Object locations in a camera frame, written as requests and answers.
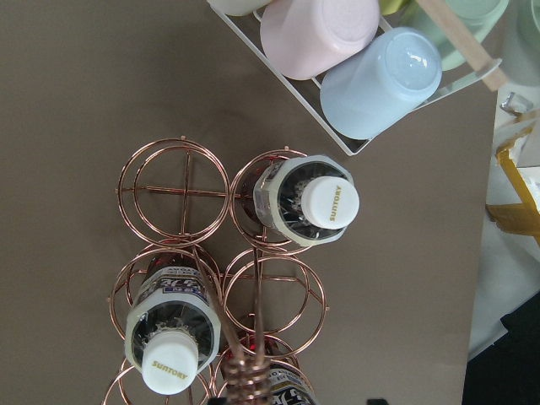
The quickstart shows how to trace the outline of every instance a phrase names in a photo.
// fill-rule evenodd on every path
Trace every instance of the white bottle cap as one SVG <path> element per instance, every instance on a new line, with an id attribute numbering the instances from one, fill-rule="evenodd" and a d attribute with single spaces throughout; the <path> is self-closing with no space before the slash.
<path id="1" fill-rule="evenodd" d="M 305 187 L 301 199 L 305 218 L 325 230 L 339 230 L 356 217 L 360 199 L 354 186 L 342 177 L 324 175 Z"/>
<path id="2" fill-rule="evenodd" d="M 197 376 L 198 356 L 197 344 L 187 333 L 158 333 L 144 348 L 143 380 L 158 394 L 184 391 Z"/>

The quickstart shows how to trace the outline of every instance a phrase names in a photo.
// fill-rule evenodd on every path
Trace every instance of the mint green cup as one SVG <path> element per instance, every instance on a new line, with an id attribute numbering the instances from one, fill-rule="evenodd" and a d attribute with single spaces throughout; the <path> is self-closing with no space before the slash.
<path id="1" fill-rule="evenodd" d="M 397 13 L 399 10 L 409 4 L 411 0 L 379 0 L 381 14 L 388 15 Z"/>
<path id="2" fill-rule="evenodd" d="M 540 52 L 540 0 L 526 0 L 517 14 L 521 38 Z"/>
<path id="3" fill-rule="evenodd" d="M 488 36 L 505 12 L 508 2 L 509 0 L 446 0 L 478 42 Z M 440 53 L 443 71 L 457 68 L 465 62 L 462 54 L 416 2 L 407 6 L 399 25 L 423 32 L 435 44 Z"/>

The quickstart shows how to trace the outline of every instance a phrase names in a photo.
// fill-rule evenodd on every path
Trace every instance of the wooden stick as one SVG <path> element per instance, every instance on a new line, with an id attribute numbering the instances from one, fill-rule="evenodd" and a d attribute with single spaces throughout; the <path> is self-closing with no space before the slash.
<path id="1" fill-rule="evenodd" d="M 465 57 L 475 72 L 493 63 L 491 56 L 444 0 L 417 0 L 417 3 L 439 25 L 448 40 Z M 507 81 L 505 73 L 498 67 L 483 79 L 491 91 L 497 90 Z"/>

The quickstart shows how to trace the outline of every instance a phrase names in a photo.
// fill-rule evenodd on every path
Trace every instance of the cup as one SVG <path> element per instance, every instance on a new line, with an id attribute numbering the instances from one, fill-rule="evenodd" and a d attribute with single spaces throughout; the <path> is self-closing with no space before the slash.
<path id="1" fill-rule="evenodd" d="M 364 49 L 379 17 L 377 0 L 276 0 L 262 15 L 262 49 L 284 76 L 306 80 Z"/>
<path id="2" fill-rule="evenodd" d="M 531 41 L 534 31 L 529 24 L 533 16 L 528 14 L 534 4 L 531 0 L 513 0 L 506 16 L 501 67 L 512 82 L 524 86 L 540 85 L 540 37 L 537 32 L 537 42 Z"/>
<path id="3" fill-rule="evenodd" d="M 242 16 L 266 6 L 271 0 L 208 0 L 208 3 L 223 14 Z"/>
<path id="4" fill-rule="evenodd" d="M 395 28 L 327 72 L 322 110 L 346 137 L 372 139 L 430 97 L 441 76 L 435 46 L 417 30 Z"/>
<path id="5" fill-rule="evenodd" d="M 521 38 L 540 52 L 540 0 L 526 0 L 517 15 Z"/>
<path id="6" fill-rule="evenodd" d="M 505 12 L 508 2 L 509 0 L 446 0 L 478 42 L 488 36 Z M 399 25 L 422 31 L 437 46 L 443 71 L 457 68 L 465 62 L 462 54 L 416 2 L 407 6 Z"/>
<path id="7" fill-rule="evenodd" d="M 381 14 L 388 15 L 397 13 L 404 8 L 411 0 L 379 0 L 379 6 L 381 7 Z"/>

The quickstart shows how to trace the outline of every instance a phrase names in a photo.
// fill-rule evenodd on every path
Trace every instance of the pink cup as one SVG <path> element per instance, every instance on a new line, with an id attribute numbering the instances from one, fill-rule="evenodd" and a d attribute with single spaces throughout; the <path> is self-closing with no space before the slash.
<path id="1" fill-rule="evenodd" d="M 262 49 L 284 76 L 306 80 L 364 49 L 379 17 L 378 0 L 276 0 L 262 16 Z"/>

